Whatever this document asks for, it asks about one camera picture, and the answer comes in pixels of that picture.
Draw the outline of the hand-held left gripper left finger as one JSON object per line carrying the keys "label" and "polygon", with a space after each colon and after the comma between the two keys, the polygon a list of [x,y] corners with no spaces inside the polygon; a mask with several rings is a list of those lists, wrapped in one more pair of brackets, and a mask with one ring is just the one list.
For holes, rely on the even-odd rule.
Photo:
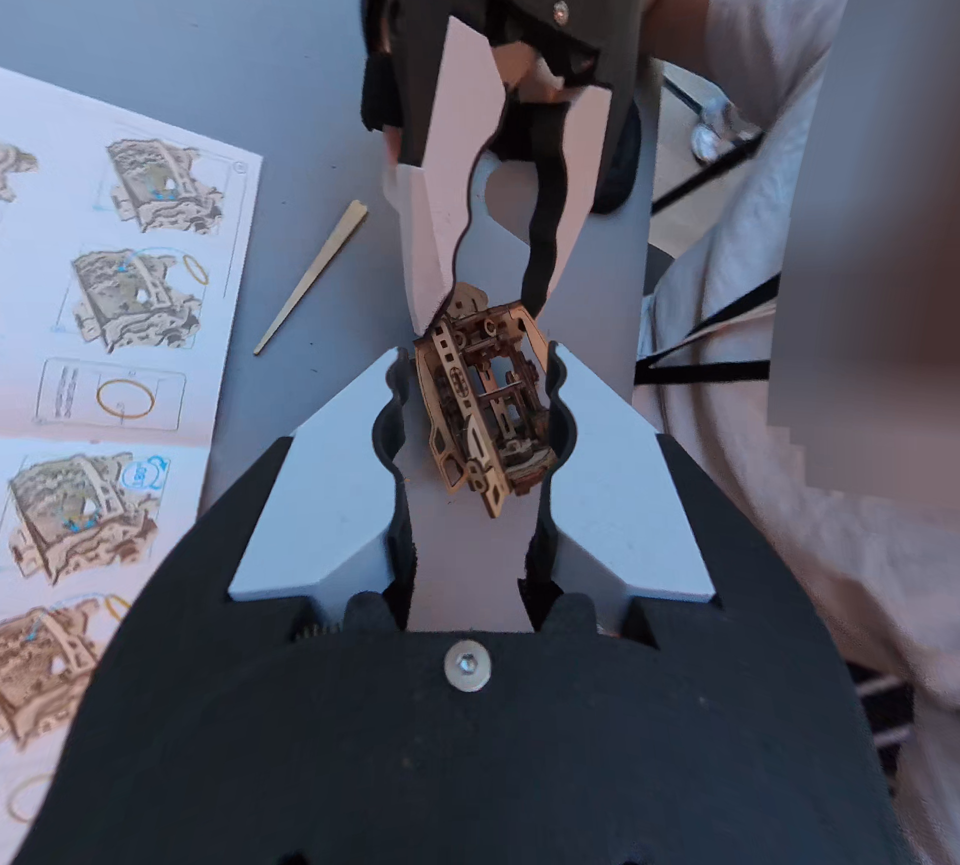
{"label": "hand-held left gripper left finger", "polygon": [[375,593],[405,628],[417,553],[396,458],[409,375],[407,350],[390,348],[294,430],[230,599],[306,598],[333,626],[354,595]]}

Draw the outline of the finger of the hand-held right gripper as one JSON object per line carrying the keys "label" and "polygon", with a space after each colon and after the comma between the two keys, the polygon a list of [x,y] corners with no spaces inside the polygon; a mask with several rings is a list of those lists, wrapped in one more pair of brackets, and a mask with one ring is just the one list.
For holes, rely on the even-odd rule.
{"label": "finger of the hand-held right gripper", "polygon": [[506,107],[487,37],[448,19],[423,158],[384,172],[397,212],[406,302],[416,338],[426,336],[455,285],[458,246],[470,226],[471,185],[479,158]]}
{"label": "finger of the hand-held right gripper", "polygon": [[520,300],[533,318],[555,290],[594,206],[611,99],[611,91],[591,85],[532,106],[537,194]]}

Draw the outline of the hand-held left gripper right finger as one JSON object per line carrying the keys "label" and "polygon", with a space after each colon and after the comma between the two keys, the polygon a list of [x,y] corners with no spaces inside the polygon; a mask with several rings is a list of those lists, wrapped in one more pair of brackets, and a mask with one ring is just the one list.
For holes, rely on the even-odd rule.
{"label": "hand-held left gripper right finger", "polygon": [[548,347],[546,393],[556,460],[518,581],[534,631],[563,595],[586,595],[602,633],[636,631],[637,599],[713,601],[656,429],[558,342]]}

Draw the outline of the wooden mechanical model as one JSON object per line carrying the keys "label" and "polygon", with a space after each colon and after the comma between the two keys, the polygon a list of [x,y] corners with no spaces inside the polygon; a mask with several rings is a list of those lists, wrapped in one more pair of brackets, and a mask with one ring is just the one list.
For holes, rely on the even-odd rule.
{"label": "wooden mechanical model", "polygon": [[556,462],[542,394],[548,344],[520,302],[491,306],[458,283],[414,342],[429,451],[450,494],[468,487],[491,519],[529,494]]}

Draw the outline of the grey desk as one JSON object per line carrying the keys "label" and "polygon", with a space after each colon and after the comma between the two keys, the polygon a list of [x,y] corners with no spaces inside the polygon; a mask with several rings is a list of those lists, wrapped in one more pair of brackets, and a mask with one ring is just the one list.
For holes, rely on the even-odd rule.
{"label": "grey desk", "polygon": [[[412,345],[358,0],[2,0],[2,67],[261,157],[198,509],[393,347]],[[358,200],[366,221],[254,349]]]}

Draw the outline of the person's right hand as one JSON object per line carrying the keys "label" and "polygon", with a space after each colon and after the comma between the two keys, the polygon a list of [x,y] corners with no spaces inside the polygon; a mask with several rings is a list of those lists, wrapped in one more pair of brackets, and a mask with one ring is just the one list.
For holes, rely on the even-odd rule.
{"label": "person's right hand", "polygon": [[553,104],[565,94],[564,79],[553,74],[532,46],[512,42],[491,49],[501,83],[522,104]]}

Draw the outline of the tapered wooden stick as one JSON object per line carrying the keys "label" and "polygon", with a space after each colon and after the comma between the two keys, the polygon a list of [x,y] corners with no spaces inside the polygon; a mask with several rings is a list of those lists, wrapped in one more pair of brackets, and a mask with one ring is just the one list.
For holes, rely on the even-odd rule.
{"label": "tapered wooden stick", "polygon": [[342,216],[327,236],[319,252],[308,266],[293,292],[288,296],[284,305],[271,322],[270,326],[253,350],[253,355],[261,355],[263,350],[284,325],[295,308],[317,282],[321,274],[327,270],[331,262],[340,254],[354,236],[359,227],[368,217],[368,207],[358,199],[354,199],[343,211]]}

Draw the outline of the person's white shirt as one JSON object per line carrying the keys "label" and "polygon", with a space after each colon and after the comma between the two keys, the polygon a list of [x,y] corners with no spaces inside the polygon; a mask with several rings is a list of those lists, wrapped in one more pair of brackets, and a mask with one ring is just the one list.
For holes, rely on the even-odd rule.
{"label": "person's white shirt", "polygon": [[[714,227],[643,300],[638,357],[777,274],[827,55],[847,0],[708,0],[648,32],[652,54],[719,86],[765,134]],[[914,690],[894,809],[919,863],[958,863],[958,508],[809,487],[767,425],[767,384],[636,388],[633,405],[690,454],[774,547],[843,657]]]}

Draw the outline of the assembly instruction booklet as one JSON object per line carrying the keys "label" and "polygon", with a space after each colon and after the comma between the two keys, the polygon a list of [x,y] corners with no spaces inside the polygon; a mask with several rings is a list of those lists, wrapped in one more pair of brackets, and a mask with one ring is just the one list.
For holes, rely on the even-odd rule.
{"label": "assembly instruction booklet", "polygon": [[197,518],[261,164],[2,69],[2,863]]}

